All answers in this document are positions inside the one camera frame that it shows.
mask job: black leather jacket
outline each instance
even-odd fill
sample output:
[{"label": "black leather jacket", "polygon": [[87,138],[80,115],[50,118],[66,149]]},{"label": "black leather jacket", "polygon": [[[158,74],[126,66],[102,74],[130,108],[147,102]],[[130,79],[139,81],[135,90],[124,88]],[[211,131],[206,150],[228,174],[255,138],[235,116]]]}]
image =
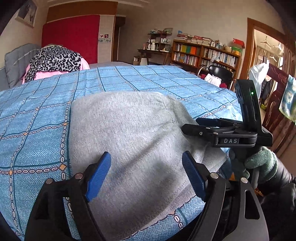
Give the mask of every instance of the black leather jacket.
[{"label": "black leather jacket", "polygon": [[296,177],[278,160],[278,170],[269,181],[258,184],[266,196],[260,203],[272,241],[296,240]]}]

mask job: office chair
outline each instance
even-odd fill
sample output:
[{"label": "office chair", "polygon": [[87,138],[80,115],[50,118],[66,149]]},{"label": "office chair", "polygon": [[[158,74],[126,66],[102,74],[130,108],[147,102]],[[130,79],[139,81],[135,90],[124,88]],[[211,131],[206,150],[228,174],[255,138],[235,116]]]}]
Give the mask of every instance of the office chair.
[{"label": "office chair", "polygon": [[200,71],[202,69],[207,69],[207,71],[211,74],[214,75],[218,78],[221,79],[221,83],[225,83],[227,85],[228,89],[231,89],[233,85],[233,73],[230,72],[229,70],[220,67],[220,66],[215,66],[215,65],[210,65],[209,67],[201,65],[200,70],[197,73],[197,76],[199,76]]}]

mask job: folded gray clothing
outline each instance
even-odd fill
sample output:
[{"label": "folded gray clothing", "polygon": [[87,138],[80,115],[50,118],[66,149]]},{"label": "folded gray clothing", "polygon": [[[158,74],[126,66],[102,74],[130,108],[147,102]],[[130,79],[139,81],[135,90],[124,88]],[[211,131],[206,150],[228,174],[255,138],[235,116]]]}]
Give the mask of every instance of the folded gray clothing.
[{"label": "folded gray clothing", "polygon": [[69,157],[72,173],[84,172],[105,152],[111,168],[92,214],[105,238],[124,239],[194,196],[182,166],[184,151],[210,171],[226,159],[198,137],[185,136],[183,124],[196,124],[183,104],[153,92],[104,92],[71,105]]}]

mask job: pink blanket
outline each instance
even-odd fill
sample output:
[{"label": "pink blanket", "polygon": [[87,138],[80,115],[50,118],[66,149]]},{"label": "pink blanket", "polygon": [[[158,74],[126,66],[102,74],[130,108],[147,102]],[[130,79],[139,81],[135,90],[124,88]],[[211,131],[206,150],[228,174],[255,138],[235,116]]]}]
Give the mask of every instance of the pink blanket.
[{"label": "pink blanket", "polygon": [[[30,65],[28,65],[28,67],[26,68],[26,73],[22,78],[22,83],[25,83],[25,76],[27,75],[28,70],[30,69]],[[82,58],[81,59],[81,66],[80,66],[80,70],[84,70],[84,69],[89,69],[89,64],[87,63],[87,61]],[[34,80],[38,80],[38,79],[44,79],[47,77],[51,77],[53,75],[58,75],[58,74],[67,74],[68,71],[39,71],[36,73],[36,77]]]}]

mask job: white plastic bag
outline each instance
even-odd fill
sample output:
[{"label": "white plastic bag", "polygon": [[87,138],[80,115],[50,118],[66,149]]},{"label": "white plastic bag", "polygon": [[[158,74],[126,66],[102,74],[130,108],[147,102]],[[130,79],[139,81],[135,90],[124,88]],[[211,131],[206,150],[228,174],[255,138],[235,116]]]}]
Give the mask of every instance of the white plastic bag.
[{"label": "white plastic bag", "polygon": [[207,74],[207,76],[205,77],[205,81],[209,82],[209,83],[211,83],[211,84],[213,84],[215,86],[218,86],[218,87],[221,84],[221,79],[216,77],[216,76],[213,76],[211,74]]},{"label": "white plastic bag", "polygon": [[254,82],[258,99],[261,93],[261,84],[267,75],[268,69],[269,63],[257,64],[250,68],[249,79]]}]

